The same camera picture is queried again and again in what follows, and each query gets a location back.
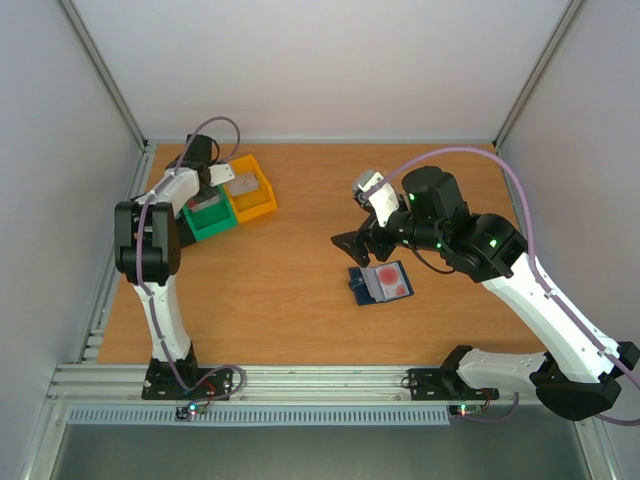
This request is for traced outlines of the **blue card holder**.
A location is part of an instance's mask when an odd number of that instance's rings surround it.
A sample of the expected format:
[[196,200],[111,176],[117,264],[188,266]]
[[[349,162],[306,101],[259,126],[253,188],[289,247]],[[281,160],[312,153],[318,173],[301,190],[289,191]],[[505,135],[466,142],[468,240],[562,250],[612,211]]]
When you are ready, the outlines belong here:
[[401,261],[376,267],[351,267],[348,275],[349,289],[358,306],[389,303],[414,295]]

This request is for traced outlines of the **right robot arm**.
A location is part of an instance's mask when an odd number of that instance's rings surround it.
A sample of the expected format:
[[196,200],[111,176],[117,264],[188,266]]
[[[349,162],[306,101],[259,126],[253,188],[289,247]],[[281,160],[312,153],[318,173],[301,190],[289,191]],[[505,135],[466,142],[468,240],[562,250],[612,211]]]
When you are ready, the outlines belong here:
[[533,395],[572,421],[601,415],[621,393],[618,382],[639,360],[632,342],[617,342],[596,328],[528,253],[523,235],[497,214],[473,214],[455,177],[438,167],[411,171],[403,194],[368,170],[353,184],[367,219],[332,237],[360,270],[386,261],[397,247],[432,251],[451,272],[464,274],[501,299],[545,346],[533,354],[485,352],[459,345],[442,362],[436,383],[448,399],[472,390]]

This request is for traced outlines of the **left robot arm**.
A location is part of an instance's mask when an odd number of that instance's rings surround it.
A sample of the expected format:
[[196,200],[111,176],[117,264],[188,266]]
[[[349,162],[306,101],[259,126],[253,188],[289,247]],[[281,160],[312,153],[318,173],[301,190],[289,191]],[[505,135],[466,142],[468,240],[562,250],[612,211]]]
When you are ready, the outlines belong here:
[[152,339],[150,373],[165,380],[179,398],[195,395],[202,375],[177,299],[181,246],[176,214],[211,185],[216,149],[217,143],[208,136],[188,136],[161,179],[145,194],[119,202],[114,210],[115,265],[143,306]]

